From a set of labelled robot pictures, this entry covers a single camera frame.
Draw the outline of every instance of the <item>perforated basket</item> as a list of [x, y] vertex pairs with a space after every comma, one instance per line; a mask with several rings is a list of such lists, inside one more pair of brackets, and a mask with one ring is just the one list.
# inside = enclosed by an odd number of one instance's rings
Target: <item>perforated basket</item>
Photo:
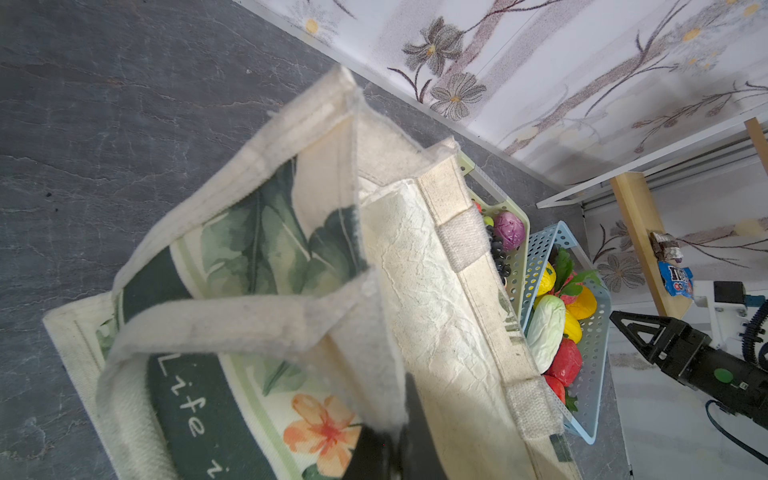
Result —
[[[587, 254], [579, 246], [565, 222], [551, 225], [530, 237], [528, 260], [525, 264], [525, 291], [522, 298], [521, 325], [528, 333], [530, 315], [536, 292], [541, 282], [541, 271], [547, 265], [549, 253], [553, 247], [563, 247], [578, 260], [582, 268], [593, 268]], [[594, 443], [598, 433], [598, 415], [600, 413], [600, 397], [603, 389], [603, 374], [605, 371], [605, 353], [608, 346], [608, 317], [611, 314], [611, 297], [602, 284], [592, 279], [584, 283], [594, 293], [598, 301], [598, 311], [585, 320], [580, 321], [584, 335], [577, 345], [584, 365], [581, 372], [568, 387], [571, 396], [578, 397], [578, 412], [571, 414], [559, 400], [556, 402], [564, 416], [565, 429], [579, 435], [588, 444]]]
[[480, 208], [482, 209], [482, 213], [484, 215], [494, 217], [499, 213], [507, 210], [514, 213], [515, 216], [517, 216], [517, 218], [519, 218], [525, 226], [525, 240], [523, 241], [523, 244], [511, 252], [507, 252], [507, 258], [504, 260], [512, 270], [511, 275], [507, 278], [507, 294], [509, 296], [509, 301], [512, 304], [512, 310], [521, 320], [520, 324], [522, 325], [521, 314], [523, 299], [521, 295], [521, 288], [525, 282], [524, 265], [525, 258], [528, 256], [528, 238], [531, 233], [531, 222], [528, 221], [528, 215], [526, 215], [525, 212], [520, 207], [518, 207], [515, 202], [510, 200], [510, 198], [507, 197], [507, 194], [493, 180], [491, 180], [488, 175], [486, 175], [485, 172], [480, 169], [480, 167], [477, 167], [475, 162], [470, 160], [469, 157], [467, 157], [463, 152], [459, 155], [458, 165], [462, 169], [462, 173], [465, 176], [470, 176], [473, 180], [480, 184], [480, 186], [488, 191], [488, 193], [497, 202], [493, 205], [487, 204], [480, 198], [479, 195], [473, 192], [472, 189], [469, 189], [470, 197], [473, 201], [480, 204]]

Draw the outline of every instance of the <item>gray stone countertop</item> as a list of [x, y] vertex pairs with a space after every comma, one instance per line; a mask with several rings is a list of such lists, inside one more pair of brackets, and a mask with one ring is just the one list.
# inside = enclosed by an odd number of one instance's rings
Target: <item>gray stone countertop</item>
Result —
[[[333, 62], [228, 0], [8, 0], [0, 6], [0, 477], [115, 478], [41, 318], [107, 291], [149, 228]], [[425, 146], [454, 134], [358, 77]], [[531, 218], [554, 192], [467, 138]], [[626, 478], [607, 372], [598, 442], [568, 436], [584, 478]]]

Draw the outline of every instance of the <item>blue plastic basket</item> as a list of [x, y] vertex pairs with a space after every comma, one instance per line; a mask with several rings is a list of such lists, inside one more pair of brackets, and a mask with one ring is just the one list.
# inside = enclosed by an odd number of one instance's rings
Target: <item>blue plastic basket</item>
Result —
[[[583, 268], [593, 268], [587, 254], [579, 246], [571, 230], [565, 222], [551, 225], [540, 232], [531, 235], [528, 242], [528, 259], [525, 266], [525, 290], [522, 298], [521, 325], [528, 333], [529, 318], [533, 302], [536, 300], [541, 271], [547, 265], [549, 253], [554, 246], [570, 250], [573, 257]], [[594, 293], [598, 301], [598, 311], [585, 320], [580, 321], [584, 335], [578, 344], [584, 365], [581, 373], [568, 387], [571, 396], [578, 397], [578, 412], [571, 414], [565, 405], [558, 400], [556, 403], [563, 413], [566, 431], [582, 437], [589, 445], [594, 443], [598, 433], [598, 416], [600, 414], [600, 397], [603, 390], [603, 375], [605, 372], [605, 354], [608, 346], [608, 317], [611, 314], [611, 297], [602, 284], [587, 279], [585, 284]]]

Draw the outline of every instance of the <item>red strawberry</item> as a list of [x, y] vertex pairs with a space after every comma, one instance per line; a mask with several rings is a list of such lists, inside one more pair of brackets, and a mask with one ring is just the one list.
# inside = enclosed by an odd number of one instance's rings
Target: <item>red strawberry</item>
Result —
[[556, 379], [553, 376], [549, 375], [542, 375], [544, 377], [544, 380], [547, 381], [547, 385], [549, 385], [549, 388], [552, 389], [554, 394], [558, 396], [561, 402], [565, 404], [565, 386], [560, 382], [560, 380]]
[[571, 386], [583, 364], [584, 360], [581, 358], [581, 352], [578, 351], [576, 343], [571, 339], [563, 339], [560, 342], [558, 352], [554, 355], [552, 365], [545, 372], [545, 376], [550, 375], [564, 386]]

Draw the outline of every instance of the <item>snack package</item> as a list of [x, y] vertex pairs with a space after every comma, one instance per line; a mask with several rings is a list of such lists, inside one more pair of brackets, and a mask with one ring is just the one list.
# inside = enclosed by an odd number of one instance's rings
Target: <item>snack package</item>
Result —
[[664, 287], [671, 296], [682, 295], [693, 299], [694, 274], [690, 268], [680, 268], [667, 262], [659, 262], [659, 271]]

